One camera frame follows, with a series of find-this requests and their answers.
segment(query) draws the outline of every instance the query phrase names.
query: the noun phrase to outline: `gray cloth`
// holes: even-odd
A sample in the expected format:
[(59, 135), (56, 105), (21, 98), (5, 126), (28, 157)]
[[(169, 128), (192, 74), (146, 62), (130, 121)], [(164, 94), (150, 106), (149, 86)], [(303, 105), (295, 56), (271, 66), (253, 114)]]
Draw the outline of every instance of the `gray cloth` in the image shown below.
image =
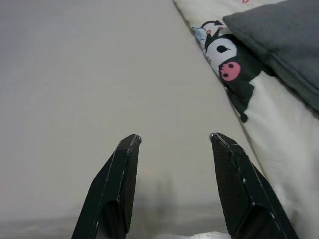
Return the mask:
[(319, 111), (319, 0), (288, 0), (223, 20), (261, 61)]

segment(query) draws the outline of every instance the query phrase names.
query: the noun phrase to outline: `gray fabric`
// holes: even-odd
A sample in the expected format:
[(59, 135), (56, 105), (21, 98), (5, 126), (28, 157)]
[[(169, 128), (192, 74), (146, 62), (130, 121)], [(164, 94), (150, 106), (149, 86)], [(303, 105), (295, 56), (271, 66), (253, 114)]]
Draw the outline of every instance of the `gray fabric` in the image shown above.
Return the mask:
[(288, 0), (223, 20), (261, 61), (319, 111), (319, 0)]

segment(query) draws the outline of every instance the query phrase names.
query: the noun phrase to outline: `pink skull emblem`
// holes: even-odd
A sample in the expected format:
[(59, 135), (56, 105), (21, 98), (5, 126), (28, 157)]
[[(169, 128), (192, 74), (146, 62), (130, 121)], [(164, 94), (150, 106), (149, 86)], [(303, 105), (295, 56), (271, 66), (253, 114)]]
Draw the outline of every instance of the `pink skull emblem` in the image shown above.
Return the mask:
[(220, 70), (220, 76), (225, 81), (233, 81), (240, 73), (240, 65), (237, 62), (228, 62), (223, 64)]

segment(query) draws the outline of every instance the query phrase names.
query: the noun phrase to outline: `white wall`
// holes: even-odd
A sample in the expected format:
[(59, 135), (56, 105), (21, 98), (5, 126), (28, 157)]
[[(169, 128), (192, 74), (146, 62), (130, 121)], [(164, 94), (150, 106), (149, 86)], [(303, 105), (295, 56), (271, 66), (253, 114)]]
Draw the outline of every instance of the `white wall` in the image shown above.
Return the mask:
[(0, 2), (0, 221), (79, 214), (131, 133), (135, 206), (218, 203), (211, 132), (253, 157), (170, 0)]

